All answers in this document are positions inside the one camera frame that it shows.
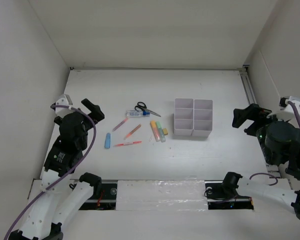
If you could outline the red pen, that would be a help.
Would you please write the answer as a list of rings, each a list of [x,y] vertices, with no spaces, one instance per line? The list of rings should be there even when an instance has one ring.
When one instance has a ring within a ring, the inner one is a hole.
[[[142,143],[142,141],[124,142],[124,143],[115,144],[114,147],[123,147],[123,146],[137,145],[137,144],[141,144],[141,143]]]

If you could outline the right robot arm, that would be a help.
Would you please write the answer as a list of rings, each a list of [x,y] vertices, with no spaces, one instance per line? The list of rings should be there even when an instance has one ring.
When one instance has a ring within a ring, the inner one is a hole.
[[[239,128],[247,120],[252,124],[244,132],[257,138],[265,162],[277,167],[287,164],[285,172],[300,181],[300,102],[285,98],[277,112],[254,103],[244,109],[234,109],[232,127]],[[253,181],[259,175],[257,172],[244,177],[228,172],[221,183],[221,191],[229,199],[243,196],[274,203],[300,220],[300,190]]]

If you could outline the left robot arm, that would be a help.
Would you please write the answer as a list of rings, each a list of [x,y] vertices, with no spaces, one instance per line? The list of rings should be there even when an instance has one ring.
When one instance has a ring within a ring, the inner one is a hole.
[[[59,203],[73,173],[95,143],[97,123],[105,118],[99,105],[87,98],[81,103],[90,111],[88,114],[75,108],[68,95],[51,105],[57,115],[54,123],[59,126],[59,136],[44,162],[40,193],[21,211],[4,239],[61,240],[63,230],[83,203],[100,196],[101,177],[86,172],[65,201]]]

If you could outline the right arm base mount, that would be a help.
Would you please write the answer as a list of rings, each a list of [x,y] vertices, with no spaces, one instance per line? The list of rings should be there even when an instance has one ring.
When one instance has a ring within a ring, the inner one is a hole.
[[[204,196],[208,210],[254,210],[251,197],[240,196],[236,191],[225,191],[221,182],[206,183]]]

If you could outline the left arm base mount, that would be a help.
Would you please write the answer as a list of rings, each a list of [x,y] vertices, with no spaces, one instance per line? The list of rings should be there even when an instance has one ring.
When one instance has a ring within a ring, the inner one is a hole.
[[[116,182],[103,183],[101,190],[86,200],[80,207],[80,210],[115,210],[118,192],[117,186],[118,184]]]

